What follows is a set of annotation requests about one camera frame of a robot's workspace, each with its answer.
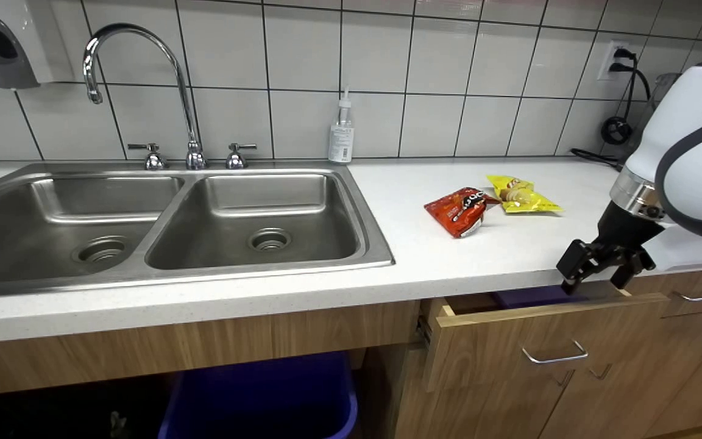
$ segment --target soap bottle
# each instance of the soap bottle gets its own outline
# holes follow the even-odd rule
[[[336,120],[330,127],[330,161],[350,163],[353,156],[353,123],[350,123],[350,94],[349,89],[336,105]]]

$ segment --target paper towel dispenser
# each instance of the paper towel dispenser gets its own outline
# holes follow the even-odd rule
[[[52,0],[0,0],[0,87],[70,81]]]

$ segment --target soap dispenser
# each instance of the soap dispenser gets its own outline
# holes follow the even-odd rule
[[[350,94],[349,89],[336,105],[336,120],[330,127],[330,161],[350,163],[353,156],[353,123],[350,123]]]
[[[0,87],[70,81],[64,37],[48,0],[0,0]]]

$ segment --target snack bag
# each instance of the snack bag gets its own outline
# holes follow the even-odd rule
[[[475,189],[460,187],[442,199],[423,204],[423,209],[455,238],[467,237],[472,227],[483,218],[487,204],[497,201],[494,196]]]
[[[557,213],[561,204],[537,193],[533,183],[512,174],[487,174],[506,213]]]

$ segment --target kitchen faucet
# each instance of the kitchen faucet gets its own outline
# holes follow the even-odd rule
[[[185,127],[188,127],[185,167],[205,167],[205,156],[203,156],[203,146],[200,146],[200,135],[198,135],[198,120],[194,120],[193,105],[188,101],[185,73],[182,73],[176,53],[153,32],[137,27],[137,24],[116,21],[116,24],[102,27],[99,32],[96,32],[87,38],[85,50],[82,50],[82,81],[87,87],[87,100],[96,105],[102,101],[102,92],[97,85],[97,76],[96,76],[96,63],[97,63],[97,50],[99,50],[102,40],[107,40],[115,33],[139,33],[139,37],[149,38],[153,46],[158,46],[161,53],[166,53],[166,59],[176,67],[181,105],[185,112]]]

